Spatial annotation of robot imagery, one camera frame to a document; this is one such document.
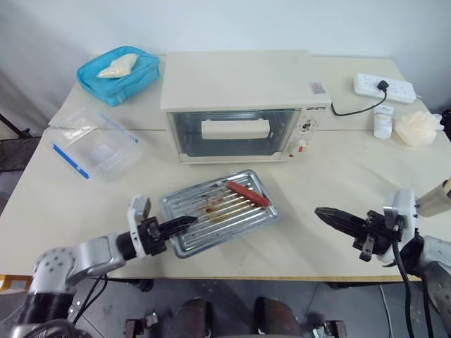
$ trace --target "oven control knob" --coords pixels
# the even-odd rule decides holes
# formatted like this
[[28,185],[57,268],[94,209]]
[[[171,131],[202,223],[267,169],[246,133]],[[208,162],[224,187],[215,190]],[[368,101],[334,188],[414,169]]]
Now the oven control knob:
[[307,143],[303,139],[297,139],[288,145],[288,157],[299,156],[303,151]]

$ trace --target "toaster oven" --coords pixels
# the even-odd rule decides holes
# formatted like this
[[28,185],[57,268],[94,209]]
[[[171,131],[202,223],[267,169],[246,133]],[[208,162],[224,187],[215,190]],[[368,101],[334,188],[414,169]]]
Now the toaster oven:
[[330,107],[306,51],[169,53],[161,112],[182,163],[291,161]]

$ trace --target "power strip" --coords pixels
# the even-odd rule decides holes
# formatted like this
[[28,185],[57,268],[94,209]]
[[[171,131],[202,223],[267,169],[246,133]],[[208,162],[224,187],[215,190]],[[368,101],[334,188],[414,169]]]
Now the power strip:
[[386,77],[357,73],[354,78],[354,91],[357,95],[383,98],[383,92],[377,88],[380,81],[388,83],[387,101],[411,104],[416,99],[414,86],[410,82],[388,79]]

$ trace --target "oven door handle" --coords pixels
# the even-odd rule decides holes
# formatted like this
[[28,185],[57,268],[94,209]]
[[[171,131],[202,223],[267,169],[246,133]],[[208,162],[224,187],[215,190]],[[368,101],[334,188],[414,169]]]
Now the oven door handle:
[[269,120],[227,120],[201,122],[202,139],[265,139]]

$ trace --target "red sausage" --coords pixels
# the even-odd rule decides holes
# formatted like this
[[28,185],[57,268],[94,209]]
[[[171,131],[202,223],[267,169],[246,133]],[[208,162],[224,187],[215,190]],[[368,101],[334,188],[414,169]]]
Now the red sausage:
[[265,208],[271,205],[271,202],[265,199],[262,195],[257,194],[256,192],[253,192],[252,190],[249,190],[248,188],[243,187],[242,185],[236,182],[227,181],[227,188],[229,188],[230,190],[236,192],[241,196],[246,197],[252,203],[255,203],[258,206],[262,206]]

